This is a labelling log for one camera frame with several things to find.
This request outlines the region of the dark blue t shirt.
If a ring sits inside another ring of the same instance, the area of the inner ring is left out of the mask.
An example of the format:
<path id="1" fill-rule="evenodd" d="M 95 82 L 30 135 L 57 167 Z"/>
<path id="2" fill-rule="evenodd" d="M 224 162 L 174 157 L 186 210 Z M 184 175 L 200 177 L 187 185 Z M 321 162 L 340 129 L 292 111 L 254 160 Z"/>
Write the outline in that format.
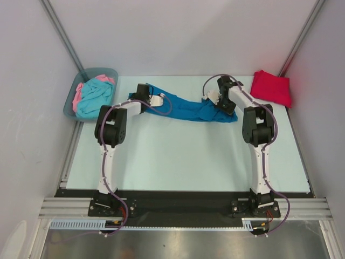
<path id="1" fill-rule="evenodd" d="M 209 99 L 203 99 L 200 102 L 188 101 L 152 84 L 145 84 L 144 89 L 148 90 L 150 98 L 159 97 L 160 94 L 165 95 L 162 105 L 154 108 L 144 107 L 150 114 L 195 122 L 231 123 L 238 120 L 235 112 L 227 114 L 216 108 Z"/>

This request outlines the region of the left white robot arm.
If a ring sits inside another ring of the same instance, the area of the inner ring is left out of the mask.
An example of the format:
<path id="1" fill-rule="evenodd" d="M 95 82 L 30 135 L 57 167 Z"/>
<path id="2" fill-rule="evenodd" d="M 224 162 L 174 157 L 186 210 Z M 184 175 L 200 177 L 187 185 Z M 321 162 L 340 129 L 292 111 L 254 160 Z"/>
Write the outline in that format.
<path id="1" fill-rule="evenodd" d="M 139 115 L 150 106 L 153 88 L 148 84 L 138 84 L 129 99 L 113 106 L 103 105 L 96 122 L 95 138 L 101 150 L 101 178 L 94 202 L 109 216 L 118 212 L 121 201 L 114 197 L 118 187 L 113 177 L 113 162 L 119 146 L 126 137 L 127 119 Z"/>

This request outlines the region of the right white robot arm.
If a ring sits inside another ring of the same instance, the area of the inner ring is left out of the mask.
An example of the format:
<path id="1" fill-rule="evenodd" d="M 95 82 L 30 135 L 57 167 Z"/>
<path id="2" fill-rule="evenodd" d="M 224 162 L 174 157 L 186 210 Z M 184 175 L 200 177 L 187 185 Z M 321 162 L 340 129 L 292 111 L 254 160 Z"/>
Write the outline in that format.
<path id="1" fill-rule="evenodd" d="M 237 107 L 243 113 L 242 137 L 248 144 L 252 161 L 252 187 L 248 211 L 262 216 L 274 207 L 274 191 L 270 184 L 269 148 L 277 138 L 277 120 L 270 104 L 258 103 L 232 76 L 217 79 L 219 95 L 216 107 L 228 115 Z"/>

